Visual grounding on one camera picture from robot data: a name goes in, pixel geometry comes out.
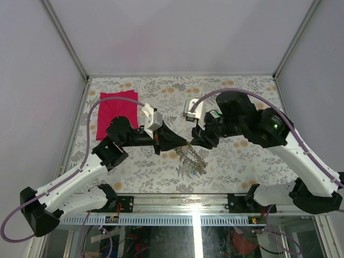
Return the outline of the green tagged key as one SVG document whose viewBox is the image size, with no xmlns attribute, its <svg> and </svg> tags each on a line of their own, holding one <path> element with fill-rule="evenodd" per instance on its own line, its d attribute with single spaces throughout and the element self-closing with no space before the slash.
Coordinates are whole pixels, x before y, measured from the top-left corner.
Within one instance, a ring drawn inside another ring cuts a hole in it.
<svg viewBox="0 0 344 258">
<path fill-rule="evenodd" d="M 221 114 L 218 113 L 217 111 L 212 111 L 211 114 L 213 115 L 214 118 L 221 117 Z"/>
</svg>

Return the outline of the floral table mat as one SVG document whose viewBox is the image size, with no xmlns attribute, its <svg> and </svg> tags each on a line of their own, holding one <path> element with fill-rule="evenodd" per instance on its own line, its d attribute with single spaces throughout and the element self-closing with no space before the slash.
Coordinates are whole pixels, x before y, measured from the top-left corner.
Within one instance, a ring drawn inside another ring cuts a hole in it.
<svg viewBox="0 0 344 258">
<path fill-rule="evenodd" d="M 85 151 L 98 144 L 98 112 L 91 107 L 101 93 L 134 90 L 140 102 L 157 108 L 171 130 L 191 139 L 193 123 L 183 118 L 185 101 L 222 88 L 245 89 L 282 107 L 270 76 L 93 77 L 83 100 L 70 166 L 80 163 Z M 107 183 L 118 193 L 244 193 L 255 183 L 284 184 L 297 177 L 278 156 L 242 136 L 221 139 L 212 150 L 186 146 L 156 155 L 152 147 L 129 147 L 126 152 L 128 158 L 123 163 L 78 191 Z"/>
</svg>

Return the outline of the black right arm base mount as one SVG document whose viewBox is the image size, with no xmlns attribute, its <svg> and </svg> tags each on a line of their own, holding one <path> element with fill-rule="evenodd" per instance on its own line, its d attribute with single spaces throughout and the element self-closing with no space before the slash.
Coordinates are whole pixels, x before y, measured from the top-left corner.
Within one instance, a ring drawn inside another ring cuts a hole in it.
<svg viewBox="0 0 344 258">
<path fill-rule="evenodd" d="M 246 200 L 245 194 L 227 194 L 227 204 L 225 209 L 229 213 L 261 213 L 263 210 L 267 211 L 269 206 L 262 206 L 253 199 Z"/>
</svg>

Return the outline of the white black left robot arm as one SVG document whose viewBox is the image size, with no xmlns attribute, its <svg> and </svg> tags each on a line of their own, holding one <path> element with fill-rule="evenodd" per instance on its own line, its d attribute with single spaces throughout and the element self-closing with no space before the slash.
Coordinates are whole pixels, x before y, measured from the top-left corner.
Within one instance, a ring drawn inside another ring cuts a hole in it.
<svg viewBox="0 0 344 258">
<path fill-rule="evenodd" d="M 120 165 L 128 157 L 124 147 L 152 146 L 159 155 L 187 145 L 187 141 L 161 119 L 152 135 L 145 132 L 143 126 L 134 129 L 123 116 L 115 117 L 106 133 L 81 164 L 43 187 L 36 190 L 26 187 L 20 192 L 20 210 L 34 236 L 43 237 L 60 221 L 85 211 L 114 211 L 118 205 L 117 194 L 109 184 L 100 184 L 86 193 L 77 194 L 76 191 L 101 173 Z"/>
</svg>

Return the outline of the aluminium front rail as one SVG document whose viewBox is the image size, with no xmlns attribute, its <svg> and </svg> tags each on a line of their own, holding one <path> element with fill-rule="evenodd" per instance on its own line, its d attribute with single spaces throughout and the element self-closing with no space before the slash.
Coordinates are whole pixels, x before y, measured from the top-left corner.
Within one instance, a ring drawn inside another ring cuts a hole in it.
<svg viewBox="0 0 344 258">
<path fill-rule="evenodd" d="M 227 194 L 119 194 L 118 196 L 133 196 L 134 208 L 132 214 L 139 213 L 192 213 L 200 211 L 206 214 L 229 213 L 225 209 Z M 102 190 L 92 190 L 86 193 L 75 193 L 66 198 L 53 197 L 51 194 L 42 197 L 39 202 L 44 208 L 54 213 L 62 211 L 58 218 L 69 218 L 83 214 L 87 211 L 92 213 L 108 213 L 116 215 L 115 212 L 106 212 L 105 208 L 117 197 L 109 197 Z"/>
</svg>

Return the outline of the red folded cloth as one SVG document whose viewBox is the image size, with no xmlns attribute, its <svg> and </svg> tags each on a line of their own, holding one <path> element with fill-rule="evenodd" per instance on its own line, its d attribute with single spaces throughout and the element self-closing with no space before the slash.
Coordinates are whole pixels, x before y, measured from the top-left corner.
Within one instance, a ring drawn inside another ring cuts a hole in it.
<svg viewBox="0 0 344 258">
<path fill-rule="evenodd" d="M 133 128 L 138 128 L 138 106 L 124 100 L 111 100 L 100 103 L 97 118 L 96 140 L 103 140 L 106 137 L 106 129 L 110 122 L 117 116 L 126 117 Z"/>
</svg>

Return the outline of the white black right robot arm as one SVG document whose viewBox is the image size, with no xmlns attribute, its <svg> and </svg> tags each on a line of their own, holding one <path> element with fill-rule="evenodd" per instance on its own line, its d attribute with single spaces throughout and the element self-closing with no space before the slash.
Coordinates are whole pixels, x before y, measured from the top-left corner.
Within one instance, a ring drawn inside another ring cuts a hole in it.
<svg viewBox="0 0 344 258">
<path fill-rule="evenodd" d="M 322 161 L 291 120 L 266 99 L 242 89 L 215 90 L 186 101 L 184 117 L 196 123 L 192 145 L 213 149 L 221 138 L 241 135 L 277 155 L 297 175 L 286 184 L 252 185 L 244 197 L 249 211 L 271 205 L 293 206 L 309 214 L 339 211 L 343 173 Z"/>
</svg>

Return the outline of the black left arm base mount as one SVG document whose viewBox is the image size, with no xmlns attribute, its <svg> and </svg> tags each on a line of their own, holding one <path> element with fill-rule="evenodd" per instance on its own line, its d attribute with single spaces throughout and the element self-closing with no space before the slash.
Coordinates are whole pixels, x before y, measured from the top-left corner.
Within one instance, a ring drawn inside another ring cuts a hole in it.
<svg viewBox="0 0 344 258">
<path fill-rule="evenodd" d="M 132 213 L 133 208 L 133 196 L 118 196 L 115 200 L 110 202 L 109 206 L 105 208 L 105 211 L 115 213 Z"/>
</svg>

